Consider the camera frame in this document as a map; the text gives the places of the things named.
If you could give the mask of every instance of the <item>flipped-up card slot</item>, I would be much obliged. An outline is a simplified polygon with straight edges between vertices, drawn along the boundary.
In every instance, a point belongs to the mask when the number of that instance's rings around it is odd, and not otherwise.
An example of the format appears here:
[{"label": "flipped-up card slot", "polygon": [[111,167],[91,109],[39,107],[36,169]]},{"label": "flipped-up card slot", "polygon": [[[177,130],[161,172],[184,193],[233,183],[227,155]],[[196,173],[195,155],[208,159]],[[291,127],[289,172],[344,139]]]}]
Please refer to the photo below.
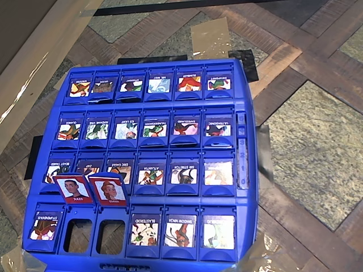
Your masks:
[{"label": "flipped-up card slot", "polygon": [[65,105],[85,105],[88,103],[94,73],[71,73]]},{"label": "flipped-up card slot", "polygon": [[234,146],[235,122],[228,108],[207,109],[204,121],[204,147],[230,148]]},{"label": "flipped-up card slot", "polygon": [[175,84],[175,100],[202,98],[203,66],[178,67]]},{"label": "flipped-up card slot", "polygon": [[152,69],[149,71],[145,101],[171,101],[174,70]]},{"label": "flipped-up card slot", "polygon": [[84,113],[61,113],[53,149],[77,149],[83,129]]},{"label": "flipped-up card slot", "polygon": [[145,89],[146,70],[123,71],[116,100],[120,102],[139,102]]},{"label": "flipped-up card slot", "polygon": [[139,138],[140,115],[138,111],[115,113],[109,147],[112,149],[136,148]]},{"label": "flipped-up card slot", "polygon": [[233,98],[233,71],[231,65],[210,65],[206,71],[205,99]]},{"label": "flipped-up card slot", "polygon": [[112,112],[87,114],[81,148],[106,148],[111,127]]},{"label": "flipped-up card slot", "polygon": [[205,207],[202,213],[201,261],[235,262],[237,233],[235,207]]},{"label": "flipped-up card slot", "polygon": [[166,210],[162,258],[196,260],[199,236],[197,207],[170,206]]},{"label": "flipped-up card slot", "polygon": [[166,182],[166,155],[164,152],[142,152],[135,174],[134,195],[163,196]]},{"label": "flipped-up card slot", "polygon": [[167,195],[196,196],[199,194],[200,163],[197,151],[174,151],[170,158]]},{"label": "flipped-up card slot", "polygon": [[88,103],[98,103],[105,101],[111,102],[115,93],[118,79],[118,72],[96,73],[90,97],[88,98]]},{"label": "flipped-up card slot", "polygon": [[[129,224],[127,257],[159,258],[162,229],[160,206],[132,206]],[[140,239],[138,233],[145,230]]]},{"label": "flipped-up card slot", "polygon": [[236,166],[232,151],[206,151],[203,157],[202,196],[235,195]]},{"label": "flipped-up card slot", "polygon": [[200,144],[201,119],[198,109],[180,109],[174,114],[170,144],[197,146]]},{"label": "flipped-up card slot", "polygon": [[143,118],[141,147],[164,147],[168,144],[169,110],[147,110]]}]

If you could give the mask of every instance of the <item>floor tile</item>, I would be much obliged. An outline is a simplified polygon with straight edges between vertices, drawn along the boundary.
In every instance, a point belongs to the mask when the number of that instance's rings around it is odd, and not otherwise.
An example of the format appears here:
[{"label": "floor tile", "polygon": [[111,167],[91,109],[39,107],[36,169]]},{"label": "floor tile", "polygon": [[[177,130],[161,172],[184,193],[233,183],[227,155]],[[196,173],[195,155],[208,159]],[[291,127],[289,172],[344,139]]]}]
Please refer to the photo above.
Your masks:
[{"label": "floor tile", "polygon": [[258,5],[294,26],[300,27],[326,2],[328,0],[289,0],[259,3]]},{"label": "floor tile", "polygon": [[[149,57],[159,57],[159,56],[175,56],[186,54],[188,59],[193,59],[193,45],[191,38],[191,26],[207,22],[211,20],[210,17],[206,16],[204,13],[198,13],[192,20],[190,20],[184,27],[179,29],[174,35],[172,35],[168,40],[166,40],[161,46],[159,46],[155,51],[153,51]],[[232,49],[233,50],[243,50],[252,49],[256,64],[258,65],[267,54],[260,50],[259,48],[252,45],[246,39],[238,36],[234,32],[230,32]]]},{"label": "floor tile", "polygon": [[[100,8],[121,7],[131,5],[144,5],[164,3],[166,0],[105,0]],[[93,17],[89,26],[109,43],[115,42],[119,37],[128,32],[138,22],[148,16],[148,13],[97,16]]]},{"label": "floor tile", "polygon": [[356,60],[363,62],[363,26],[358,29],[339,49]]},{"label": "floor tile", "polygon": [[335,230],[363,196],[363,116],[307,82],[266,123],[275,182]]}]

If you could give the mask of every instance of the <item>black strip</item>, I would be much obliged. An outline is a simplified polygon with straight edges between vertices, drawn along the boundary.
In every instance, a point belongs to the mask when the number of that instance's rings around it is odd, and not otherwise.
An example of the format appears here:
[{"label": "black strip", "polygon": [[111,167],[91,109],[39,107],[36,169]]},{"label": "black strip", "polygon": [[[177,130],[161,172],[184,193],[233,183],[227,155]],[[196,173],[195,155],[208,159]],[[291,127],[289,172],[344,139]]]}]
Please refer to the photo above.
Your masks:
[{"label": "black strip", "polygon": [[150,58],[119,58],[117,64],[135,64],[145,62],[164,62],[164,61],[187,61],[187,55],[166,56],[166,57],[150,57]]},{"label": "black strip", "polygon": [[228,51],[230,58],[237,58],[243,63],[243,70],[249,83],[259,81],[259,75],[256,69],[255,56],[251,49]]},{"label": "black strip", "polygon": [[107,7],[99,8],[93,16],[108,16],[108,15],[121,15],[121,14],[134,14],[143,12],[153,12],[162,10],[181,10],[197,7],[211,7],[211,6],[224,6],[233,4],[244,3],[263,3],[263,2],[276,2],[286,0],[199,0],[199,1],[184,1],[163,4],[147,4],[135,5],[124,7]]},{"label": "black strip", "polygon": [[32,142],[32,148],[30,149],[29,160],[27,165],[27,170],[25,172],[24,180],[30,180],[33,177],[36,159],[38,158],[38,153],[40,149],[41,140],[43,136],[35,136]]}]

